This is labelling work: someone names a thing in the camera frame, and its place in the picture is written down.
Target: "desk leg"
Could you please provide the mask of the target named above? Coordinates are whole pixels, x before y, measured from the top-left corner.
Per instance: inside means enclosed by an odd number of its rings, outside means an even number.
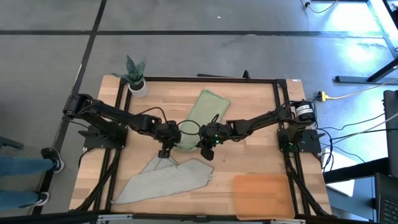
[[[335,169],[324,173],[323,178],[326,184],[341,182],[361,177],[369,177],[375,173],[389,174],[388,157],[376,159],[367,163],[358,164],[355,166]]]
[[[398,68],[398,58],[388,63],[386,66],[378,70],[375,74],[368,77],[348,77],[348,76],[336,76],[336,82],[338,83],[357,83],[357,84],[382,84],[393,80],[393,78],[384,78]],[[398,80],[390,82],[391,85],[398,85]]]

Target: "black bracket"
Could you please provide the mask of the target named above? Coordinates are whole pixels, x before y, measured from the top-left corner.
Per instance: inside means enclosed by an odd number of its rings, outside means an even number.
[[[286,79],[275,79],[276,83],[280,85],[282,88],[287,88]]]
[[[321,146],[319,139],[314,139],[313,136],[318,135],[316,130],[306,129],[303,131],[303,140],[298,143],[298,146],[294,146],[289,143],[287,135],[287,129],[278,129],[278,143],[281,152],[321,152]]]
[[[102,135],[99,129],[92,125],[88,127],[87,131],[79,131],[79,134],[86,138],[83,147],[87,148],[87,150],[94,148],[123,149],[126,145],[128,127],[120,123],[119,127],[119,138],[114,141]]]
[[[243,78],[245,78],[246,80],[250,80],[251,78],[250,78],[250,75],[249,75],[249,72],[247,71],[247,70],[245,70],[244,72],[243,72]]]

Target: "wooden board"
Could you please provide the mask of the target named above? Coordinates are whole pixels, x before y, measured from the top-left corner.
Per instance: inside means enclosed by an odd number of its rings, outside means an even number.
[[[147,82],[148,95],[144,98],[132,98],[130,113],[138,113],[148,108],[163,108],[167,119],[184,120],[197,100],[202,89],[206,88],[231,100],[223,121],[227,119],[250,119],[275,109],[272,85],[260,83],[197,83],[197,82]],[[300,80],[287,80],[291,100],[304,98]],[[114,105],[118,92],[119,79],[104,76],[98,99]],[[124,89],[122,106],[127,88]],[[162,117],[159,110],[148,114]],[[112,205],[113,212],[136,213],[174,213],[235,215],[232,199],[232,181],[241,174],[285,174],[283,156],[279,151],[276,130],[278,125],[260,129],[240,142],[227,141],[215,148],[215,158],[207,161],[199,151],[191,153],[172,150],[172,157],[183,163],[191,158],[200,159],[215,168],[213,180],[201,189],[180,193],[168,197],[153,198],[142,202]],[[157,154],[160,143],[129,130],[125,149],[121,154],[118,176],[113,198],[123,190],[130,177],[137,175]],[[103,149],[87,154],[80,166],[70,209],[79,206],[95,187],[100,175]],[[302,167],[305,183],[317,202],[327,212],[331,212],[326,193],[325,181],[319,161],[311,154],[302,154]],[[103,192],[103,201],[107,189]],[[296,188],[299,212],[303,213],[300,191]]]

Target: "jeans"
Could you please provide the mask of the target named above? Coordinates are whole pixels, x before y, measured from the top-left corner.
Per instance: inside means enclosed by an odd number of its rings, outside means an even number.
[[[52,169],[50,159],[25,159],[21,157],[0,156],[0,177],[10,175],[33,174]],[[36,203],[39,195],[35,192],[0,190],[0,211],[19,208]]]

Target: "green towel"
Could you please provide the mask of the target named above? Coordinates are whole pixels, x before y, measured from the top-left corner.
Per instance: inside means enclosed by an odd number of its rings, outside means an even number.
[[[216,114],[219,114],[217,122],[220,122],[230,103],[229,100],[209,90],[202,90],[187,119],[194,120],[201,126],[210,123]],[[198,132],[198,126],[192,122],[182,123],[180,129],[186,133]],[[182,133],[181,141],[177,144],[177,150],[183,152],[193,151],[196,149],[195,146],[199,140],[199,135],[192,136]]]

